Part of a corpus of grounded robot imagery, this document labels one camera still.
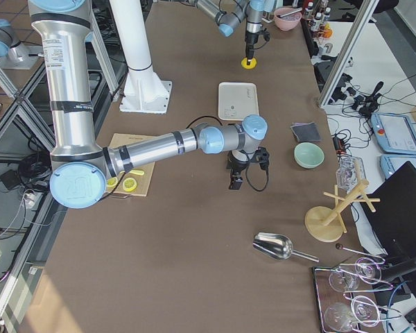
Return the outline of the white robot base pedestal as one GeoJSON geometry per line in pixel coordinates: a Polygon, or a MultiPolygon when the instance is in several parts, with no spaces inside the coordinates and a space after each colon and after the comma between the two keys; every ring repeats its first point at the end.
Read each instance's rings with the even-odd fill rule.
{"type": "Polygon", "coordinates": [[[120,111],[165,114],[172,82],[153,69],[140,2],[112,1],[111,7],[128,66],[120,111]]]}

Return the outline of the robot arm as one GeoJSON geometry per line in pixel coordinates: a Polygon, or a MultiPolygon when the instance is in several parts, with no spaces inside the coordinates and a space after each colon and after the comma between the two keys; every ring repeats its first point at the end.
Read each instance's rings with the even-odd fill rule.
{"type": "Polygon", "coordinates": [[[255,51],[270,41],[270,32],[262,24],[265,1],[236,1],[232,12],[222,10],[220,1],[217,5],[213,1],[203,0],[189,1],[189,4],[210,17],[225,37],[232,35],[241,23],[245,22],[245,57],[241,61],[241,66],[244,69],[256,67],[255,51]]]}
{"type": "MultiPolygon", "coordinates": [[[[246,21],[247,63],[261,30],[264,1],[240,1],[230,14],[212,1],[189,1],[211,17],[226,37],[246,21]]],[[[139,1],[110,1],[128,66],[122,106],[124,112],[165,114],[172,82],[154,72],[139,1]]],[[[96,143],[94,108],[89,88],[86,39],[92,34],[92,1],[28,1],[31,26],[42,39],[44,64],[53,116],[55,147],[51,151],[53,174],[50,191],[61,205],[82,209],[99,202],[107,180],[137,166],[183,155],[197,149],[206,154],[228,151],[231,185],[242,180],[251,162],[264,163],[269,153],[259,146],[268,124],[249,115],[226,126],[200,124],[118,148],[96,143]]]]}

